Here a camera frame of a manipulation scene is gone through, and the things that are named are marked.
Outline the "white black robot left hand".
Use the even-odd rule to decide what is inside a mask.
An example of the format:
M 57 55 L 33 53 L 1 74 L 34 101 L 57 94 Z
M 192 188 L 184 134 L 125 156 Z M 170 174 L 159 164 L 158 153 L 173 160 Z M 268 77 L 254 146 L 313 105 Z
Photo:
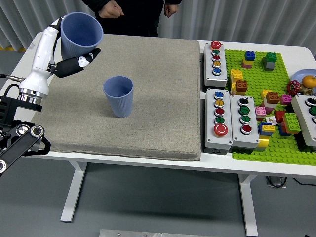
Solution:
M 103 29 L 92 16 L 72 12 L 51 23 L 39 41 L 30 74 L 20 83 L 20 96 L 45 98 L 48 78 L 80 72 L 99 54 Z

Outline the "person's left hand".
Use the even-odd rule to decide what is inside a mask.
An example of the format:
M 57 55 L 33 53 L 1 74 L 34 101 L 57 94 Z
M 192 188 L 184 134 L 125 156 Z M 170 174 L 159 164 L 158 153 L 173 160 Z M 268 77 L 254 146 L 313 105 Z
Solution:
M 175 14 L 178 11 L 179 5 L 177 4 L 164 4 L 164 15 L 167 18 L 170 18 L 173 14 Z

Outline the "person's right hand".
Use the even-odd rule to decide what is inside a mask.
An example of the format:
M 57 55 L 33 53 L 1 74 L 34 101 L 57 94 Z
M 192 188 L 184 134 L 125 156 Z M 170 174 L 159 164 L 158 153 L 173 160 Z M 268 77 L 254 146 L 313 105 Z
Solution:
M 122 8 L 117 4 L 115 0 L 109 1 L 105 4 L 101 10 L 98 11 L 101 18 L 114 18 L 117 19 L 120 16 L 124 16 Z

